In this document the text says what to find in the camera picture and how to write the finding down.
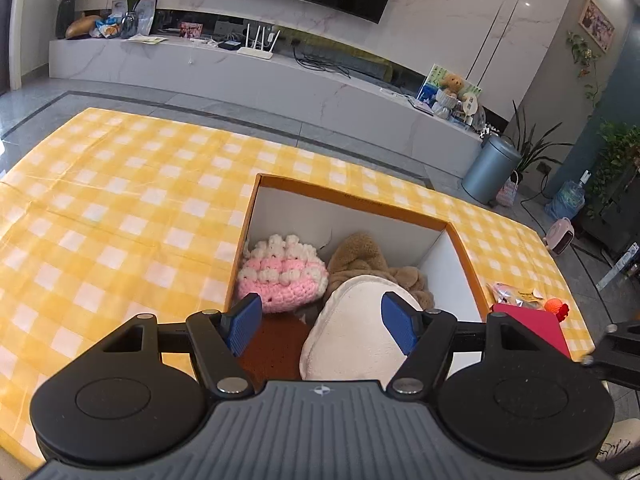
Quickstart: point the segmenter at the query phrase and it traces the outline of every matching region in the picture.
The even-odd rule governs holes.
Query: trash can
[[[522,155],[496,135],[488,142],[462,179],[463,189],[482,204],[489,203],[516,169]]]

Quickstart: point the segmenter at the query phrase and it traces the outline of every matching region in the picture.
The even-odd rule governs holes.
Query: yellow gingham mat
[[[523,225],[334,158],[89,108],[0,184],[0,445],[37,466],[34,390],[125,320],[153,312],[176,322],[222,307],[257,173],[453,222],[481,282],[562,298],[572,357],[593,347],[554,261]]]

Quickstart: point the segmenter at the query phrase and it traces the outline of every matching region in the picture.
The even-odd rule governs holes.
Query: red notebook
[[[494,305],[494,312],[505,312],[513,319],[519,321],[534,334],[540,336],[547,343],[561,351],[569,359],[571,354],[564,340],[562,329],[555,314],[546,310],[532,310],[521,306],[497,303]]]

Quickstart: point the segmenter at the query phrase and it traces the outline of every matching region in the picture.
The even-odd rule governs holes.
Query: orange ball
[[[558,322],[564,321],[569,315],[569,305],[558,298],[552,298],[545,303],[545,310],[555,314]]]

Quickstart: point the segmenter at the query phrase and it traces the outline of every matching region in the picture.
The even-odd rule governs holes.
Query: metal screw
[[[218,381],[216,386],[224,394],[241,394],[249,387],[249,383],[242,377],[227,377]]]
[[[424,384],[418,379],[403,377],[394,381],[393,389],[399,394],[411,395],[421,392],[424,389]]]

